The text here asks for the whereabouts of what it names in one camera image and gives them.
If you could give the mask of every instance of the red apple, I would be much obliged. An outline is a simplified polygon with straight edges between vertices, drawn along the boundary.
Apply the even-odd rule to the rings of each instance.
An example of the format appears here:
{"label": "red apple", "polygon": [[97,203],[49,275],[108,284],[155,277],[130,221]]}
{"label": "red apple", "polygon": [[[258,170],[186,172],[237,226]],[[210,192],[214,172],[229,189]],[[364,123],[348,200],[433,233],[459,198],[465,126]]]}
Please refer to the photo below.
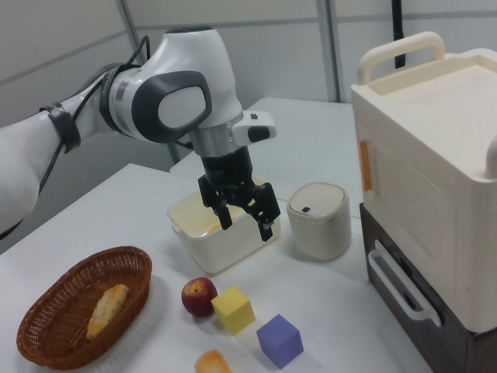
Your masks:
{"label": "red apple", "polygon": [[186,311],[197,317],[209,316],[214,312],[210,301],[216,297],[216,287],[206,277],[188,281],[181,291],[181,301]]}

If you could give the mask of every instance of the bread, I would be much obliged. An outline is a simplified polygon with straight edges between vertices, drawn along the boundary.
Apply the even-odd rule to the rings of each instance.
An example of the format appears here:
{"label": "bread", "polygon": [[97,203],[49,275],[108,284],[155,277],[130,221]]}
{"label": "bread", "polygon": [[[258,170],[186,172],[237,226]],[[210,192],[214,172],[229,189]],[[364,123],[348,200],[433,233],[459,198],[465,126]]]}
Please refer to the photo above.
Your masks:
{"label": "bread", "polygon": [[95,339],[123,309],[129,291],[126,285],[118,284],[103,293],[88,324],[86,337],[89,340]]}
{"label": "bread", "polygon": [[195,363],[196,373],[233,373],[218,350],[210,350],[200,356]]}

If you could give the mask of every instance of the purple cube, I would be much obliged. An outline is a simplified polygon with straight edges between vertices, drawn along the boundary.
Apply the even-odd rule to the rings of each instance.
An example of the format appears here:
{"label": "purple cube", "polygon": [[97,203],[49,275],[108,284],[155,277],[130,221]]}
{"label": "purple cube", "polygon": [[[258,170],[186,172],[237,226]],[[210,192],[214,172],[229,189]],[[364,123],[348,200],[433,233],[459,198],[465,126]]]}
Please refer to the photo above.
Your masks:
{"label": "purple cube", "polygon": [[301,332],[282,315],[275,316],[257,330],[257,337],[264,354],[279,369],[290,363],[304,350]]}

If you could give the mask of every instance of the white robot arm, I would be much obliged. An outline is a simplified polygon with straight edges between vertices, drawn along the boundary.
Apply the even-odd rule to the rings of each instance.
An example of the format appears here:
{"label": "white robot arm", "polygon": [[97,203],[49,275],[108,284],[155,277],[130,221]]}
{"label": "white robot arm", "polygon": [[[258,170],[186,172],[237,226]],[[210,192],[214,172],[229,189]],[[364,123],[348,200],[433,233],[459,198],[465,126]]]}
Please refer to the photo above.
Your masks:
{"label": "white robot arm", "polygon": [[226,204],[244,208],[269,239],[280,209],[269,183],[252,182],[247,145],[274,137],[276,128],[268,113],[242,110],[218,32],[170,30],[143,66],[132,65],[137,52],[77,95],[0,129],[0,234],[33,210],[43,174],[61,148],[118,131],[156,143],[189,134],[206,171],[199,179],[204,205],[223,229],[231,225]]}

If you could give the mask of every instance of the table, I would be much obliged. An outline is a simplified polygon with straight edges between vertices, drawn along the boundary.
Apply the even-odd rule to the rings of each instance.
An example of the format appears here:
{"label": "table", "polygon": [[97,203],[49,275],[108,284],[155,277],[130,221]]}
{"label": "table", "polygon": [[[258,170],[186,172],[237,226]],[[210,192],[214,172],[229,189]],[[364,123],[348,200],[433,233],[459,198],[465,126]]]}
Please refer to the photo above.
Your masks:
{"label": "table", "polygon": [[286,204],[281,236],[212,276],[219,292],[235,285],[257,320],[232,336],[215,315],[195,320],[182,286],[203,271],[170,227],[168,207],[197,191],[195,180],[128,165],[0,255],[0,361],[5,372],[46,372],[22,357],[16,333],[29,307],[70,267],[100,250],[137,246],[153,261],[147,304],[103,356],[76,372],[188,372],[217,348],[234,372],[278,371],[256,330],[281,314],[300,331],[304,353],[285,372],[429,372],[429,367],[367,280],[360,221],[337,260],[316,263],[295,248]]}
{"label": "table", "polygon": [[[352,105],[268,97],[249,109],[271,113],[278,130],[275,138],[248,147],[254,175],[270,181],[282,200],[307,183],[339,185],[349,193],[350,214],[360,217],[363,194]],[[192,152],[171,173],[198,179],[205,172]]]}

